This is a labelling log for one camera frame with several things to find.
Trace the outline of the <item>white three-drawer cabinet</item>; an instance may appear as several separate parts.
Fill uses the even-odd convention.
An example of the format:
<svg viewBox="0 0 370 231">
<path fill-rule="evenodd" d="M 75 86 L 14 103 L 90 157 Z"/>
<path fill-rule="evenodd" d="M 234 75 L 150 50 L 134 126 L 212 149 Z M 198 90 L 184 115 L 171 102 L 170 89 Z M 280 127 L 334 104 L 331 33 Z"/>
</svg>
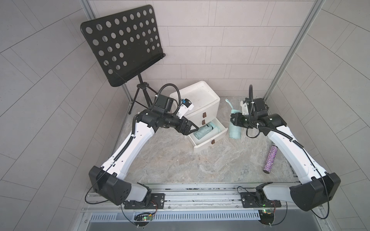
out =
<svg viewBox="0 0 370 231">
<path fill-rule="evenodd" d="M 180 95 L 182 99 L 189 99 L 194 105 L 194 108 L 185 114 L 188 120 L 192 121 L 199 128 L 209 122 L 213 122 L 221 129 L 219 133 L 209 133 L 200 140 L 194 136 L 194 133 L 188 135 L 188 139 L 194 146 L 195 153 L 213 146 L 217 141 L 225 137 L 228 128 L 224 127 L 216 118 L 220 97 L 205 81 L 199 81 L 181 89 Z"/>
</svg>

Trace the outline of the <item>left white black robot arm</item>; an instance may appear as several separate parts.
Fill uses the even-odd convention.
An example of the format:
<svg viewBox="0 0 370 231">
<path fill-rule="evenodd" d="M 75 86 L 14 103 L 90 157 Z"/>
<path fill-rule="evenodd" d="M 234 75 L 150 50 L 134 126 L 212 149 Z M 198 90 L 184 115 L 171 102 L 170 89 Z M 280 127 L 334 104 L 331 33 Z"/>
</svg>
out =
<svg viewBox="0 0 370 231">
<path fill-rule="evenodd" d="M 151 203 L 151 189 L 142 184 L 125 181 L 127 172 L 144 147 L 159 128 L 174 128 L 178 133 L 190 135 L 199 128 L 186 117 L 144 110 L 133 118 L 132 131 L 118 150 L 100 167 L 89 171 L 92 190 L 115 205 L 125 202 L 146 208 Z"/>
</svg>

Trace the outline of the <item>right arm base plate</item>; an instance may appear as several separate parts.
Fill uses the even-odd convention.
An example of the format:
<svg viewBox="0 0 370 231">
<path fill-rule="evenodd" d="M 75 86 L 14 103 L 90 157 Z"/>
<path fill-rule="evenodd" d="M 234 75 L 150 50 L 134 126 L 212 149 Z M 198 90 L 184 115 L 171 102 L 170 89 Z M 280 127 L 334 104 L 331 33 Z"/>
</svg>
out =
<svg viewBox="0 0 370 231">
<path fill-rule="evenodd" d="M 241 202 L 243 208 L 280 208 L 281 202 L 278 200 L 268 200 L 265 196 L 256 195 L 254 192 L 241 192 Z"/>
</svg>

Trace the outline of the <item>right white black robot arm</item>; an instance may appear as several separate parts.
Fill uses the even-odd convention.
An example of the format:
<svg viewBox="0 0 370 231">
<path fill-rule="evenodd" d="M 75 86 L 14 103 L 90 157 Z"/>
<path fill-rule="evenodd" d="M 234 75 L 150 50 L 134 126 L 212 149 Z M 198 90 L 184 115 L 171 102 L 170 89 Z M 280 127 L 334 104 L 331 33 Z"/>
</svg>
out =
<svg viewBox="0 0 370 231">
<path fill-rule="evenodd" d="M 310 211 L 329 203 L 339 185 L 336 173 L 329 173 L 318 164 L 296 140 L 287 123 L 278 114 L 269 114 L 262 98 L 241 101 L 242 112 L 232 113 L 230 121 L 237 127 L 257 129 L 268 137 L 285 156 L 296 173 L 296 186 L 264 183 L 256 187 L 258 204 L 264 199 L 295 203 L 301 210 Z"/>
</svg>

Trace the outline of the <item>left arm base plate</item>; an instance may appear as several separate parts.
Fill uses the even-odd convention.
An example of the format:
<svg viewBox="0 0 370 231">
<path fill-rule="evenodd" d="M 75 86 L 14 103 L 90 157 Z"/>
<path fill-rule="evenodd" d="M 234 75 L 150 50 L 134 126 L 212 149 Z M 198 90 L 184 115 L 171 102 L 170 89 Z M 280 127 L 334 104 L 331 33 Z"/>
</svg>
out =
<svg viewBox="0 0 370 231">
<path fill-rule="evenodd" d="M 164 202 L 164 193 L 151 193 L 150 196 L 146 196 L 143 201 L 125 201 L 124 209 L 163 209 Z"/>
</svg>

